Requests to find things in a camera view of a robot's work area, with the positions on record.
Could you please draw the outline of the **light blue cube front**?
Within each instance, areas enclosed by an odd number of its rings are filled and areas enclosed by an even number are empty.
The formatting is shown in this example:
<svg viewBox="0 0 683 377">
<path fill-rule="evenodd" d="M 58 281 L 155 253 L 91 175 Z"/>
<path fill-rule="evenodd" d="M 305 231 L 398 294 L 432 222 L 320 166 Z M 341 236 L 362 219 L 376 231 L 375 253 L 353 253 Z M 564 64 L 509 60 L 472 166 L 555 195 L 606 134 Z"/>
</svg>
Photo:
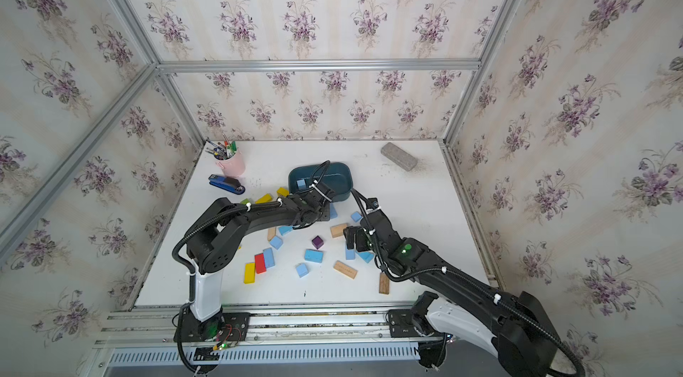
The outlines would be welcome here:
<svg viewBox="0 0 683 377">
<path fill-rule="evenodd" d="M 309 274 L 309 269 L 305 263 L 298 264 L 295 269 L 300 278 L 306 277 Z"/>
</svg>

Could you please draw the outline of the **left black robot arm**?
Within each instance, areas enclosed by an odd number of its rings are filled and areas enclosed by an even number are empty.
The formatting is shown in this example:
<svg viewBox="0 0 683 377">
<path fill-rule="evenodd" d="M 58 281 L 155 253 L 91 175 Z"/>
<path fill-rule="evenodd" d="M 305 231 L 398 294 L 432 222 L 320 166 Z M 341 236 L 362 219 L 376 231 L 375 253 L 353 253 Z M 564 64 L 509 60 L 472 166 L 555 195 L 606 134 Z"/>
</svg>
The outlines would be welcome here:
<svg viewBox="0 0 683 377">
<path fill-rule="evenodd" d="M 336 192 L 323 182 L 331 165 L 316 167 L 304 190 L 262 204 L 234 204 L 219 198 L 190 226 L 172 250 L 172 258 L 188 270 L 189 299 L 183 306 L 204 324 L 222 312 L 222 271 L 242 240 L 257 231 L 281 226 L 307 229 L 330 220 Z"/>
</svg>

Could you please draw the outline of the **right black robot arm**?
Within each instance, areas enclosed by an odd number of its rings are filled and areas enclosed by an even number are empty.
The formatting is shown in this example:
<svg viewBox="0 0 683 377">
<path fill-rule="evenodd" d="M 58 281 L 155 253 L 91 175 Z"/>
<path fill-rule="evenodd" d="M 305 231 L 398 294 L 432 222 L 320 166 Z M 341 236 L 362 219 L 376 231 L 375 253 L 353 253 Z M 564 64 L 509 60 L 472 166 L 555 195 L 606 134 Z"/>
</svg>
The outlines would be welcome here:
<svg viewBox="0 0 683 377">
<path fill-rule="evenodd" d="M 586 374 L 583 363 L 563 343 L 542 304 L 530 293 L 507 293 L 489 286 L 441 258 L 415 238 L 403 238 L 375 197 L 352 190 L 361 220 L 346 234 L 359 252 L 371 251 L 375 266 L 389 281 L 426 287 L 411 313 L 415 330 L 425 336 L 451 334 L 496 356 L 511 376 L 560 376 L 557 354 Z"/>
</svg>

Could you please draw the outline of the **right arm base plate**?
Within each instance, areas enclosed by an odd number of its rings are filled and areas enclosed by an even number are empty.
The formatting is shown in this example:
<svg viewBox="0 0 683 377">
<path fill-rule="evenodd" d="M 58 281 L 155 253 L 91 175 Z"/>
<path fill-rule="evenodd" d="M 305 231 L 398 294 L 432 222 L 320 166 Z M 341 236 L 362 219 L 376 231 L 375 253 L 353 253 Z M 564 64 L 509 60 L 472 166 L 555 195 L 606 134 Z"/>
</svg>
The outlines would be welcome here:
<svg viewBox="0 0 683 377">
<path fill-rule="evenodd" d="M 427 322 L 412 313 L 410 309 L 390 309 L 386 314 L 391 338 L 438 337 L 450 341 L 452 334 L 438 332 Z"/>
</svg>

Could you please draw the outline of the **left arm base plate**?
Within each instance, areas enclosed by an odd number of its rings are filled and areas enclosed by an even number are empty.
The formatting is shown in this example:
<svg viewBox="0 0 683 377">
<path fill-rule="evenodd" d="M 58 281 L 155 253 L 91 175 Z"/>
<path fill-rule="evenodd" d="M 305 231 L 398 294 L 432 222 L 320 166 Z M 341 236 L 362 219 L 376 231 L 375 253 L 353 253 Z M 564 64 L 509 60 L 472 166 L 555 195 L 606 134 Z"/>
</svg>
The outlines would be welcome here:
<svg viewBox="0 0 683 377">
<path fill-rule="evenodd" d="M 191 311 L 183 311 L 178 320 L 174 341 L 181 343 L 235 343 L 245 341 L 251 315 L 246 312 L 219 312 L 200 322 Z"/>
</svg>

